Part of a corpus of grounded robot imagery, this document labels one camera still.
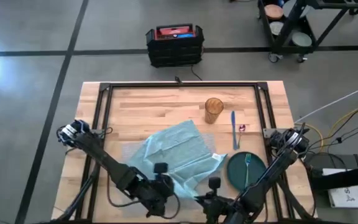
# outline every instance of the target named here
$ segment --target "wooden table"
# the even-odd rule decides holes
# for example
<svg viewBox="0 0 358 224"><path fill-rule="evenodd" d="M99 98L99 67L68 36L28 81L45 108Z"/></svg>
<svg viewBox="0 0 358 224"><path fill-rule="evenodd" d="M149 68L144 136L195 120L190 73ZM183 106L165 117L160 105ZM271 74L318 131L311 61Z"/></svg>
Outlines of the wooden table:
<svg viewBox="0 0 358 224"><path fill-rule="evenodd" d="M293 127L293 120L288 105L284 84L281 81L270 81L268 88L273 107L273 113L278 128ZM82 119L91 124L93 121L99 83L85 82L82 87L75 119ZM201 133L214 135L216 153L228 154L228 159L239 151L249 151L258 155L267 164L263 138L256 106L255 91L249 87L172 87L172 88L114 88L109 115L109 127L113 132L106 136L105 150L113 158L121 161L122 145L129 142L139 142L147 139L151 134L192 119ZM267 127L265 99L262 96L264 114ZM224 102L224 111L214 124L204 122L204 103L208 98L216 97ZM241 148L232 149L231 111L236 112L236 124L245 124L246 133L241 137ZM80 189L85 153L75 150L68 153L63 167L62 177L58 188L55 208L52 218L62 214ZM218 194L234 198L238 192L229 185L225 168L222 173L222 187ZM288 183L291 191L306 211L313 209L313 196L308 182L305 168L297 161L287 170ZM183 206L178 216L173 220L160 217L145 218L146 209L142 205L126 208L114 208L108 204L106 198L107 173L101 170L98 194L94 210L94 222L205 222L201 206L192 200L182 202ZM208 191L205 180L197 190L204 194ZM110 185L113 202L124 203L129 200L118 191L114 184ZM284 217L288 217L283 194L280 198ZM86 216L85 198L83 216ZM267 194L268 220L277 221L273 204L272 191ZM174 199L167 204L167 215L176 209ZM257 222L265 219L265 209L259 215Z"/></svg>

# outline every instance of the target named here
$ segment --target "metal rod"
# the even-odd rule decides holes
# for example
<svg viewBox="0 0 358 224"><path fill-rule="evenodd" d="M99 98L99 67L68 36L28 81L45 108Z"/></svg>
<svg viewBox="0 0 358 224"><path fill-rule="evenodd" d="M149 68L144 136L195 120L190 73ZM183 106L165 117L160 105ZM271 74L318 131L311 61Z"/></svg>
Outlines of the metal rod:
<svg viewBox="0 0 358 224"><path fill-rule="evenodd" d="M266 128L266 121L265 121L264 109L262 107L262 101L260 100L258 84L256 84L254 86L254 90L255 90L256 105L258 107L258 114L259 114L259 120L260 120L260 125L261 125L260 128L262 129L262 135L263 135L263 129ZM266 152L266 157L267 157L267 164L270 165L272 163L272 151L269 149L269 147L268 147L269 143L267 142L267 140L265 138L264 138L264 144L265 144L265 152ZM280 197L278 195L277 185L274 184L272 186L272 191L273 191L273 199L274 199L274 204L275 204L275 208L276 208L277 218L280 219L283 217L283 211L281 208Z"/></svg>
<svg viewBox="0 0 358 224"><path fill-rule="evenodd" d="M102 129L104 131L108 128L108 121L109 121L109 114L110 114L110 107L111 107L111 98L112 98L112 86L108 88L108 96L107 96L107 102L106 107L104 109L104 116L103 116L103 123L102 123ZM104 147L104 142L106 140L106 134L103 135L101 141L101 146ZM96 177L92 185L91 190L91 197L89 199L89 207L88 207L88 214L86 216L87 219L92 220L93 219L93 212L94 212L94 205L96 203L96 195L98 193L98 182L99 182L99 173L100 173L100 166L96 166Z"/></svg>
<svg viewBox="0 0 358 224"><path fill-rule="evenodd" d="M74 200L72 201L70 206L64 211L64 213L57 218L57 220L69 220L71 218L71 216L73 215L73 213L75 212L75 210L78 207L79 201L84 198L86 192L92 186L92 183L93 183L93 180L95 179L95 177L96 177L96 169L94 169L92 171L88 180L86 180L84 186L82 186L82 188L80 189L80 192L74 198Z"/></svg>
<svg viewBox="0 0 358 224"><path fill-rule="evenodd" d="M274 118L274 112L273 112L273 106L272 106L272 101L270 100L270 93L269 93L269 87L266 85L266 89L264 90L264 95L265 95L265 99L266 99L266 107L267 107L267 113L268 113L268 118L270 120L270 127L271 128L277 128L276 126L276 121L275 121L275 118ZM284 172L281 176L282 180L284 181L284 184L286 186L289 186L288 185L288 178L287 178L287 173ZM293 209L293 206L291 204L291 201L290 199L286 196L285 196L285 203L287 205L287 210L288 210L288 216L290 218L295 218L295 213L294 213L294 209Z"/></svg>
<svg viewBox="0 0 358 224"><path fill-rule="evenodd" d="M329 190L357 185L358 169L312 178L312 186L315 190Z"/></svg>
<svg viewBox="0 0 358 224"><path fill-rule="evenodd" d="M350 93L350 94L348 94L348 95L346 95L346 96L344 96L344 97L342 97L342 98L339 98L339 99L337 99L337 100L334 101L334 102L328 103L327 105L322 106L322 107L318 108L317 110L314 110L314 111L308 113L307 115L305 115L305 116L299 118L298 120L296 120L295 123L298 123L299 121L301 121L301 120L307 118L308 116L310 116L310 115L312 115L312 114L314 114L314 113L316 113L316 112L319 112L319 111L321 111L322 109L325 109L325 108L327 108L327 107L329 107L329 106L331 106L331 105L334 105L334 104L336 104L337 102L339 102L339 101L341 101L341 100L344 100L344 99L346 99L346 98L348 98L348 97L350 97L350 96L352 96L352 95L354 95L354 94L356 94L356 93L358 93L358 90L356 90L356 91L354 91L353 93Z"/></svg>
<svg viewBox="0 0 358 224"><path fill-rule="evenodd" d="M334 26L341 20L343 15L347 12L348 9L342 9L335 18L331 21L331 23L327 26L327 28L324 30L324 32L321 34L321 36L317 39L316 43L312 48L310 48L308 51L306 51L305 54L314 52L318 46L322 43L324 38L329 34L329 32L334 28Z"/></svg>
<svg viewBox="0 0 358 224"><path fill-rule="evenodd" d="M159 88L164 88L164 87L173 87L173 86L249 86L249 87L253 87L255 90L255 98L256 98L257 107L258 107L261 129L266 128L266 122L265 122L265 117L264 117L264 112L263 112L263 107L262 107L262 102L260 99L259 87L258 87L257 82L183 82L181 85L179 85L177 82L157 82L157 83L156 82L146 82L146 83L136 83L136 82L114 83L114 82L112 82L112 83L110 83L109 88L113 88L113 87L159 87ZM108 119L109 112L107 112L107 113L105 112L104 116L105 117L107 116L107 119ZM104 119L104 122L103 122L104 128L107 128L107 126L106 126L108 124L107 119L106 118ZM264 142L264 144L265 144L265 151L266 151L268 163L271 164L272 155L271 155L271 151L267 148L267 145L269 143ZM282 208L281 208L281 204L280 204L280 198L278 195L277 186L274 185L272 187L272 190L273 190L273 199L274 199L277 217L282 218L283 217ZM88 210L88 219L87 220L92 219L93 212L94 212L95 201L93 201L93 205L91 203L92 203L92 200L89 201L89 210Z"/></svg>
<svg viewBox="0 0 358 224"><path fill-rule="evenodd" d="M93 115L93 122L92 122L92 129L98 128L99 123L99 115L100 115L100 108L102 105L102 98L103 98L103 90L99 89L98 91L98 99L96 100L96 107L94 109L94 115ZM84 171L82 173L82 180L81 180L81 187L84 186L86 180L88 179L90 167L91 167L91 161L92 158L89 155L86 155L85 164L84 164ZM81 198L78 202L78 206L75 212L75 220L81 219L82 216L82 210L83 210L83 203L84 198Z"/></svg>

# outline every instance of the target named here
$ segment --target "gray concrete floor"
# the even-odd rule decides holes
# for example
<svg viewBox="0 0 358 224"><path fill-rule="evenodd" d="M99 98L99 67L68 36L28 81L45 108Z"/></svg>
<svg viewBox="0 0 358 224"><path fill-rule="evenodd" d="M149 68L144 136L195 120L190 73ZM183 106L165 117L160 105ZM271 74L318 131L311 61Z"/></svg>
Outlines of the gray concrete floor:
<svg viewBox="0 0 358 224"><path fill-rule="evenodd" d="M66 50L80 6L79 0L0 0L0 51ZM311 12L313 30L320 34L336 13ZM256 14L255 2L90 0L76 49L144 49L149 29L182 22L204 29L206 47L266 47ZM323 45L358 45L358 16L345 15ZM63 59L0 57L0 223L16 217ZM272 64L267 53L204 54L194 69L204 80L283 80L294 119L358 89L358 52L316 52L303 64L293 55ZM146 55L73 57L26 223L50 218L64 160L54 131L73 119L82 82L160 81L175 75L196 80L190 68L153 68ZM358 94L305 121L327 134L356 106ZM347 127L344 131L358 127L358 116ZM358 136L331 151L358 154ZM355 211L318 212L326 220L358 223Z"/></svg>

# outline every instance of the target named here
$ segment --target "light blue cloth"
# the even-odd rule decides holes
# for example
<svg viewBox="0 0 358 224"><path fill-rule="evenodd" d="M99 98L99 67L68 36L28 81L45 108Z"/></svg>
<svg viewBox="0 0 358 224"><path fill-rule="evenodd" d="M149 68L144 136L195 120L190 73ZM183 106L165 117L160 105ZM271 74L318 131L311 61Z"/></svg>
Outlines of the light blue cloth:
<svg viewBox="0 0 358 224"><path fill-rule="evenodd" d="M222 167L226 155L212 153L193 121L185 121L151 135L126 164L153 179L154 164L166 162L175 193L193 198L198 195L196 186Z"/></svg>

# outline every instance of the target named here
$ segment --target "black cable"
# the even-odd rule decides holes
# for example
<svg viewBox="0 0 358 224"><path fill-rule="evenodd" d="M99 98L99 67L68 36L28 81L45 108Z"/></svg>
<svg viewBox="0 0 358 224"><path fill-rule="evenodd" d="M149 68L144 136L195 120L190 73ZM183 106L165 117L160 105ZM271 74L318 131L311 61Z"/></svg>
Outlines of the black cable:
<svg viewBox="0 0 358 224"><path fill-rule="evenodd" d="M164 179L162 179L162 182L172 191L173 196L175 196L175 198L177 199L177 202L178 202L178 207L177 207L175 214L173 214L171 217L165 217L163 215L161 216L161 218L169 220L169 219L175 218L178 215L178 213L180 211L180 200L179 200L178 195L175 193L175 191L169 187L169 185L165 182Z"/></svg>
<svg viewBox="0 0 358 224"><path fill-rule="evenodd" d="M327 148L327 153L328 153L328 155L329 155L329 159L331 160L331 163L333 164L333 166L334 166L334 168L336 169L336 165L335 165L335 162L334 162L334 159L333 159L333 155L331 154L331 153L329 153L329 148L330 148L331 146L328 146L328 148Z"/></svg>
<svg viewBox="0 0 358 224"><path fill-rule="evenodd" d="M130 205L133 205L133 204L136 204L136 203L141 203L140 200L136 200L136 201L133 201L133 202L125 203L125 204L122 204L122 205L118 205L118 204L112 202L112 201L111 201L111 197L110 197L110 179L109 179L109 174L108 174L108 176L107 176L107 200L109 201L110 205L112 205L113 207L117 207L117 208L122 208L122 207L130 206Z"/></svg>
<svg viewBox="0 0 358 224"><path fill-rule="evenodd" d="M179 211L180 211L180 200L179 200L179 197L178 197L178 195L177 195L175 192L173 193L173 196L175 196L175 198L177 199L178 208L177 208L175 214L173 214L171 217L161 216L161 218L163 218L163 219L169 220L169 219L175 218L175 217L178 215Z"/></svg>
<svg viewBox="0 0 358 224"><path fill-rule="evenodd" d="M349 133L351 133L351 132L353 132L353 131L355 131L355 130L357 130L357 129L358 129L358 128L355 128L355 129L353 129L352 131L348 131L348 132L345 133L345 134L349 134ZM348 136L348 137L342 139L341 142L344 142L346 139L349 139L349 138L355 136L356 134L358 134L358 131L357 131L356 133L353 133L353 134L351 134L350 136ZM331 144L328 144L328 145L325 145L325 146L330 147L330 146L335 146L335 145L337 145L337 144L341 144L341 142L334 142L334 141L331 142Z"/></svg>
<svg viewBox="0 0 358 224"><path fill-rule="evenodd" d="M356 115L357 113L358 113L358 111L356 111L354 114L352 114L352 115L345 121L345 123L343 123L332 135L330 135L330 136L328 136L328 137L325 137L325 138L323 138L323 139L320 139L320 140L315 141L313 144L311 144L311 145L309 146L309 148L308 148L307 150L312 150L312 149L319 148L319 147L313 147L313 148L312 148L312 146L314 146L315 144L317 144L317 143L319 143L319 142L321 142L321 141L324 141L324 140L326 140L326 139L330 139L330 138L332 138L333 136L335 136L335 134L338 133L338 131L341 130L341 129L343 128L343 126L345 126L345 124L347 124L347 122L349 122L349 121L352 119L352 117L353 117L354 115Z"/></svg>
<svg viewBox="0 0 358 224"><path fill-rule="evenodd" d="M303 136L303 130L305 129L305 126L306 126L306 123L305 123L305 122L302 123L301 129L299 130L299 134L298 134L298 136L296 137L296 139L295 139L295 141L294 141L295 145L297 145L297 144L298 144L298 141L302 138L302 136ZM309 150L306 149L304 152L299 153L299 154L298 154L298 157L301 157L302 155L305 155L306 153L308 153L308 151L309 151Z"/></svg>
<svg viewBox="0 0 358 224"><path fill-rule="evenodd" d="M53 207L56 208L57 210L61 211L61 212L65 212L63 209L60 209L60 208L58 208L56 206L53 206Z"/></svg>
<svg viewBox="0 0 358 224"><path fill-rule="evenodd" d="M339 156L335 155L335 154L331 154L331 153L328 153L328 152L319 152L319 153L316 153L310 157L308 157L308 160L305 161L306 163L310 164L310 162L317 156L317 155L320 155L320 154L328 154L329 156L332 156L334 158L336 158L337 160L339 160L341 162L341 164L345 167L345 170L347 170L347 166L346 166L346 163L343 161L342 158L340 158Z"/></svg>
<svg viewBox="0 0 358 224"><path fill-rule="evenodd" d="M203 81L194 71L193 71L193 65L191 65L191 72L193 75L195 75L200 81Z"/></svg>
<svg viewBox="0 0 358 224"><path fill-rule="evenodd" d="M106 130L104 130L102 133L99 134L99 138L104 138L106 135L112 133L112 127L108 127Z"/></svg>
<svg viewBox="0 0 358 224"><path fill-rule="evenodd" d="M276 157L279 156L280 153L281 153L281 151L284 150L285 148L287 148L289 144L292 144L293 142L298 142L299 139L302 138L302 136L303 136L303 130L305 129L305 126L306 126L306 123L302 123L302 126L301 126L301 129L299 130L298 136L297 136L297 137L295 138L295 140L292 141L292 142L285 141L286 132L289 131L289 130L285 130L285 131L284 131L284 133L281 135L281 138L280 138L280 140L279 140L279 143L280 143L280 142L281 142L281 143L284 142L284 145L281 146L280 149L276 150L276 152L277 152L277 153L276 153Z"/></svg>
<svg viewBox="0 0 358 224"><path fill-rule="evenodd" d="M274 158L277 157L279 151L281 151L282 149L284 149L287 146L286 141L285 141L285 136L287 135L287 132L289 132L289 129L285 130L283 132L283 134L280 135L279 138L277 137L277 135L274 135L274 136L270 137L271 139L274 139L275 142L277 142L277 147L273 147L276 150L276 154L274 154L273 151L272 151L272 156Z"/></svg>
<svg viewBox="0 0 358 224"><path fill-rule="evenodd" d="M247 191L245 191L245 189L244 189L242 192L240 192L240 193L237 195L237 197L234 199L234 201L230 204L230 206L233 206L233 205L240 199L240 197L242 197L245 193L248 192L249 189L254 188L254 187L256 187L256 186L257 186L257 183L256 183L256 182L253 183L253 184L248 185L248 187L246 188Z"/></svg>
<svg viewBox="0 0 358 224"><path fill-rule="evenodd" d="M71 149L68 149L66 152L65 152L65 154L67 155L69 152L71 152L71 151L74 151L75 149L77 149L77 148L71 148Z"/></svg>

